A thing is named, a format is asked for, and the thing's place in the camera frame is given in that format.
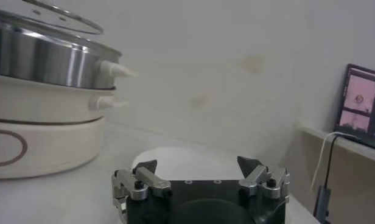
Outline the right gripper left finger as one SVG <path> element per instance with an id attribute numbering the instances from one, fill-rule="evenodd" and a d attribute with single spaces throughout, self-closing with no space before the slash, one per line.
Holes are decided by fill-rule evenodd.
<path id="1" fill-rule="evenodd" d="M 127 199 L 144 201 L 150 194 L 169 199 L 172 184 L 155 175 L 157 160 L 141 162 L 132 170 L 115 170 L 111 176 L 113 205 L 121 214 L 127 210 Z"/>

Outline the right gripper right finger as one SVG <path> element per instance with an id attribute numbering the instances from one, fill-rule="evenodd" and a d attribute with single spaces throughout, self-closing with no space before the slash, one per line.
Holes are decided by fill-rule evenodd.
<path id="1" fill-rule="evenodd" d="M 239 180 L 239 186 L 249 196 L 261 194 L 269 200 L 288 200 L 290 198 L 290 174 L 285 168 L 270 171 L 258 159 L 237 157 L 237 163 L 244 179 Z"/>

